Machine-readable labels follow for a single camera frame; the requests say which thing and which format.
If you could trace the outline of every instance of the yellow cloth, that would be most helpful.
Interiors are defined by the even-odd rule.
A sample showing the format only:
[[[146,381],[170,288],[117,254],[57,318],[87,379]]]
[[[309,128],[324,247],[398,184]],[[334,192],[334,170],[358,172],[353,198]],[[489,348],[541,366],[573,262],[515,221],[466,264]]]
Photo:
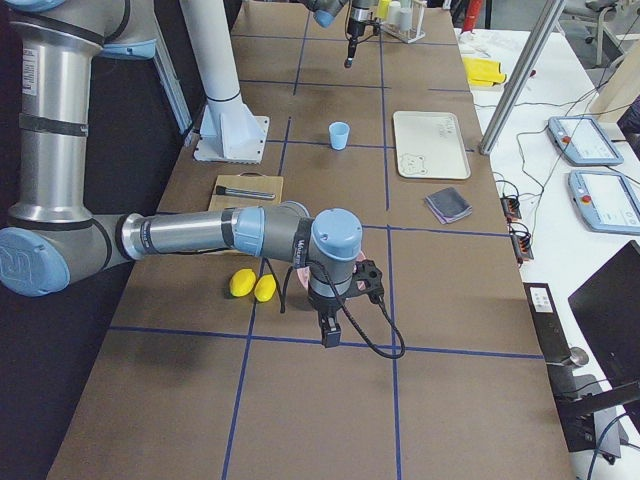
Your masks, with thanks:
[[[486,58],[462,57],[469,85],[492,87],[504,83],[507,76],[500,72],[500,62]]]

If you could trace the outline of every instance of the cup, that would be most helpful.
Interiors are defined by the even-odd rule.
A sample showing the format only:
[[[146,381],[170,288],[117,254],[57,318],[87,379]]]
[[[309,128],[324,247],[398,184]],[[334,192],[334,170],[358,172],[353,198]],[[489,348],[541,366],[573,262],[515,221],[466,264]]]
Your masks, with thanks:
[[[329,138],[331,139],[331,148],[343,150],[349,139],[349,125],[344,122],[333,122],[329,125]]]

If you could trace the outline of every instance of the office chair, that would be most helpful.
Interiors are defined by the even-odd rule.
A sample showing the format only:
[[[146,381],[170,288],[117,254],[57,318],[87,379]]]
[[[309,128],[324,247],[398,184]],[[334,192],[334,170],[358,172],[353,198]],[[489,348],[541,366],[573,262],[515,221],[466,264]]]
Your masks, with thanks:
[[[596,66],[602,63],[602,44],[604,40],[604,22],[613,20],[618,0],[566,0],[564,13],[585,26],[595,27],[593,35],[585,38],[587,43],[596,41]]]

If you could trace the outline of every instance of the table surface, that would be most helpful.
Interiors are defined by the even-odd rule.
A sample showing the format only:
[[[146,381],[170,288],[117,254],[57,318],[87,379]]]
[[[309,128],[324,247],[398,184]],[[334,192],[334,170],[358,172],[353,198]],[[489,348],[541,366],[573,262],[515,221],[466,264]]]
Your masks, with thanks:
[[[461,46],[463,55],[492,58],[501,62],[502,71],[509,75],[528,38],[528,32],[476,30],[472,38]],[[522,172],[522,159],[518,152],[516,135],[521,132],[541,131],[550,116],[579,115],[589,112],[589,106],[597,96],[594,86],[583,70],[569,43],[559,33],[553,33],[535,65],[536,74],[531,77],[509,117],[499,140],[491,152],[491,165],[496,179],[513,182],[520,193],[537,194],[540,187]],[[474,102],[484,130],[488,125],[501,91],[499,89],[474,89]],[[580,102],[583,94],[591,92]],[[616,169],[640,178],[640,163],[624,136],[615,124],[603,125],[625,161]],[[586,343],[569,306],[568,297],[580,287],[600,266],[611,258],[629,240],[631,235],[612,235],[588,230],[579,218],[569,197],[567,175],[576,169],[559,158],[558,150],[546,132],[520,137],[525,158],[525,170],[541,183],[546,184],[542,200],[537,197],[523,198],[521,211],[523,223],[534,230],[534,260],[526,262],[520,269],[524,282],[548,283],[558,315],[570,346],[587,351],[591,362],[577,370],[576,375],[594,375],[605,378],[602,370]],[[595,171],[608,171],[604,167],[589,167]],[[513,194],[505,186],[506,194]],[[503,185],[498,185],[502,192]],[[608,389],[608,383],[602,384]],[[638,444],[640,437],[628,419],[621,421],[631,435],[631,442]],[[594,478],[631,479],[640,471],[640,455],[623,447],[623,458],[610,467],[598,462]],[[572,459],[576,473],[584,475],[591,459],[591,452],[582,452]]]
[[[284,315],[228,298],[257,259],[143,260],[49,478],[573,478],[449,13],[428,11],[419,44],[361,45],[351,71],[343,20],[322,30],[300,5],[244,4],[232,41],[245,102],[271,117],[264,159],[198,163],[191,145],[159,211],[206,210],[218,174],[248,169],[282,175],[283,198],[312,214],[352,210],[407,354],[376,356],[344,318],[343,344],[323,349],[297,282]],[[472,177],[399,177],[397,110],[454,112]],[[340,152],[334,120],[351,125]],[[423,199],[452,185],[474,211],[443,226]],[[349,308],[397,348],[374,306]]]

